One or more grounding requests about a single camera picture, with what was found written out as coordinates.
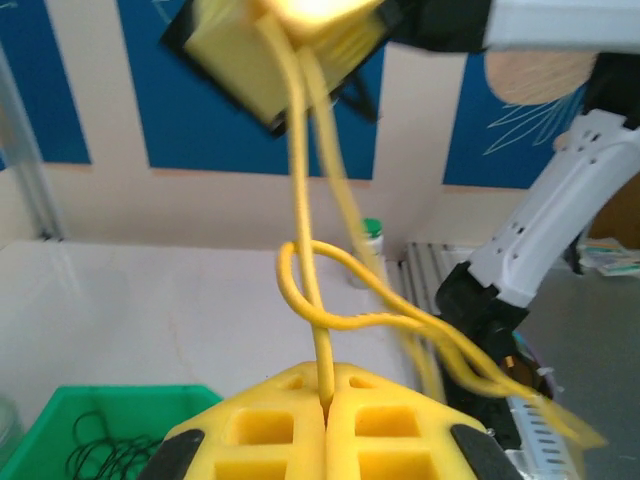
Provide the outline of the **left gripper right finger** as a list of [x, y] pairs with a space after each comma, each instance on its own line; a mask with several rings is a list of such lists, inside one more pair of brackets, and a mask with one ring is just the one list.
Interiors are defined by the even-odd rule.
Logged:
[[335, 366], [328, 479], [518, 479], [482, 423], [363, 368]]

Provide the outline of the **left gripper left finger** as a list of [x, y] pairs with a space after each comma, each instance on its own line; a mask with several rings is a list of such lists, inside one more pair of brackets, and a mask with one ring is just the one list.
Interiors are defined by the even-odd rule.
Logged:
[[141, 479], [324, 479], [324, 411], [313, 362], [174, 426]]

